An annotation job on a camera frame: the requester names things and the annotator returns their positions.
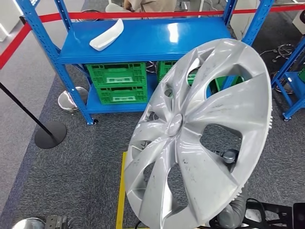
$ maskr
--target hubcap center cap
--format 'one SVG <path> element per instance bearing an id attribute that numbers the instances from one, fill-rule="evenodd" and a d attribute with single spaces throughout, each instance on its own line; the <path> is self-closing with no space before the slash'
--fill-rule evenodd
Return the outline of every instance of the hubcap center cap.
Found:
<path id="1" fill-rule="evenodd" d="M 179 132 L 179 130 L 182 126 L 182 123 L 183 116 L 181 114 L 177 114 L 173 117 L 169 126 L 169 136 L 173 137 L 178 134 L 178 132 Z"/>

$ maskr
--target gray floor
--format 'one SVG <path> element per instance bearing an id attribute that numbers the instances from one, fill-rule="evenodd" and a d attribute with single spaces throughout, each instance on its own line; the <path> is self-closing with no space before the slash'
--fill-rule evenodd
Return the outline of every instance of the gray floor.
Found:
<path id="1" fill-rule="evenodd" d="M 80 11 L 84 0 L 66 0 L 70 11 Z M 39 15 L 54 13 L 57 9 L 53 0 L 40 2 Z M 66 31 L 61 21 L 44 24 L 50 38 L 62 47 Z M 21 28 L 18 24 L 5 42 L 2 52 Z M 50 91 L 55 72 L 44 52 L 30 32 L 15 53 L 0 71 L 0 81 L 19 98 L 35 116 L 39 116 Z M 0 214 L 5 205 L 16 175 L 34 131 L 35 124 L 10 98 L 0 91 Z"/>
<path id="2" fill-rule="evenodd" d="M 273 13 L 264 24 L 254 47 L 262 52 L 286 42 L 295 44 L 300 38 L 300 35 L 285 14 Z M 278 70 L 283 62 L 273 63 L 273 57 L 273 53 L 263 55 L 271 72 Z M 71 66 L 67 68 L 76 85 L 87 87 L 81 73 Z M 141 114 L 99 114 L 95 117 L 99 121 L 98 125 L 87 126 L 80 113 L 65 113 L 58 107 L 57 97 L 63 90 L 58 77 L 55 77 L 50 90 L 47 90 L 49 93 L 46 93 L 45 103 L 41 108 L 40 119 L 66 124 L 66 139 L 58 147 L 41 150 L 34 144 L 31 137 L 32 130 L 26 128 L 29 132 L 29 144 L 25 153 L 23 151 L 24 158 L 0 217 L 0 228 L 10 228 L 26 217 L 44 218 L 50 214 L 81 217 L 83 227 L 87 229 L 115 226 L 122 152 L 127 149 Z M 31 97 L 24 96 L 25 103 L 26 98 Z M 285 123 L 281 115 L 282 109 L 286 108 L 282 97 L 274 94 L 273 104 L 273 129 L 249 179 L 249 194 L 261 201 L 278 204 L 304 202 L 305 158 L 303 155 L 305 148 L 302 140 L 305 111 L 300 111 Z M 205 135 L 204 144 L 211 149 L 238 147 L 235 137 L 215 127 L 209 128 Z M 7 151 L 12 155 L 20 154 L 20 150 L 11 145 Z M 169 174 L 169 185 L 174 196 L 184 203 L 185 196 L 181 178 L 178 168 L 175 169 Z M 5 170 L 9 174 L 11 169 Z M 124 228 L 134 227 L 136 222 L 126 201 Z"/>

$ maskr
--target silver hubcap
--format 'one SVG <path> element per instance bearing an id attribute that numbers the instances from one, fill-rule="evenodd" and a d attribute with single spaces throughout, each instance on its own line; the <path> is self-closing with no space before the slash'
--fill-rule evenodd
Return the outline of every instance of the silver hubcap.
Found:
<path id="1" fill-rule="evenodd" d="M 198 66 L 190 87 L 188 73 Z M 209 82 L 226 75 L 242 76 L 245 82 L 206 97 Z M 169 88 L 172 96 L 166 96 Z M 124 171 L 127 198 L 150 228 L 193 229 L 208 222 L 236 198 L 253 171 L 267 138 L 271 108 L 268 72 L 252 47 L 221 39 L 191 50 L 157 87 L 133 132 Z M 159 118 L 150 121 L 151 113 Z M 240 136 L 233 170 L 200 144 L 209 124 Z M 145 184 L 143 171 L 154 162 Z M 175 164 L 179 165 L 188 196 L 185 208 L 168 187 Z"/>

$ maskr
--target black metal stand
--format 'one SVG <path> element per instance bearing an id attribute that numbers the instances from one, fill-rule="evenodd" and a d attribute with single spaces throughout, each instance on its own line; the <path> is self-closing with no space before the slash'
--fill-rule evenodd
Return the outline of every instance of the black metal stand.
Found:
<path id="1" fill-rule="evenodd" d="M 42 149 L 50 149 L 57 146 L 65 139 L 66 135 L 66 128 L 64 124 L 60 122 L 49 122 L 44 125 L 23 106 L 20 101 L 10 92 L 8 88 L 5 87 L 5 85 L 0 83 L 0 88 L 41 127 L 37 131 L 34 139 L 35 143 L 38 147 Z"/>

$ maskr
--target floor carpet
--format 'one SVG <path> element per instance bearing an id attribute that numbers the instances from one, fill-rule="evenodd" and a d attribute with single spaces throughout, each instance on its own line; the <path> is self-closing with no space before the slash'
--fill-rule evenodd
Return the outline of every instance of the floor carpet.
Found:
<path id="1" fill-rule="evenodd" d="M 258 52 L 282 43 L 297 43 L 300 35 L 285 15 L 267 17 L 254 47 Z M 282 61 L 273 63 L 274 53 L 262 56 L 270 71 L 278 70 Z M 76 85 L 87 87 L 81 73 L 67 67 Z M 33 137 L 29 144 L 18 176 L 0 218 L 0 228 L 10 228 L 20 219 L 50 214 L 81 217 L 80 228 L 114 228 L 122 152 L 127 149 L 141 113 L 99 114 L 99 122 L 87 126 L 80 113 L 65 113 L 56 104 L 63 87 L 56 77 L 40 119 L 60 121 L 68 134 L 62 144 L 49 150 L 37 148 Z M 273 96 L 273 125 L 257 167 L 249 180 L 249 195 L 261 201 L 291 205 L 305 201 L 303 110 L 289 122 L 282 121 L 285 109 L 281 95 Z M 238 147 L 236 137 L 218 128 L 206 130 L 204 144 L 213 148 Z M 169 178 L 174 196 L 185 202 L 181 174 L 177 168 Z M 127 201 L 123 228 L 137 222 Z"/>

